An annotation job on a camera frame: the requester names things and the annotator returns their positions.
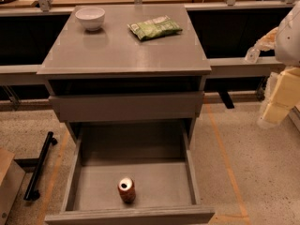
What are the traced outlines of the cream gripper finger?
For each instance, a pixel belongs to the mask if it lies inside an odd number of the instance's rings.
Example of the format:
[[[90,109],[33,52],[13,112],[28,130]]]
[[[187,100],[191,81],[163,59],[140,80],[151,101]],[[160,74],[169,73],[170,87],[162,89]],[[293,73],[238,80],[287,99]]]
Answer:
[[[286,67],[280,73],[272,72],[264,95],[257,123],[261,128],[274,128],[300,102],[300,67]]]
[[[269,31],[266,35],[258,39],[254,45],[260,51],[270,51],[275,48],[275,40],[278,29],[275,27]]]

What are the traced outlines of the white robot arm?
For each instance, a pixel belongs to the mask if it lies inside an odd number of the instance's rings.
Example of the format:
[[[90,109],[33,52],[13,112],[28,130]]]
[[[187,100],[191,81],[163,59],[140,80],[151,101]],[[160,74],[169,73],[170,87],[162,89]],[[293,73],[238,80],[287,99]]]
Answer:
[[[279,125],[300,101],[300,2],[297,2],[279,26],[254,45],[259,51],[275,51],[276,59],[286,68],[277,75],[277,82],[262,106],[258,124],[262,128]]]

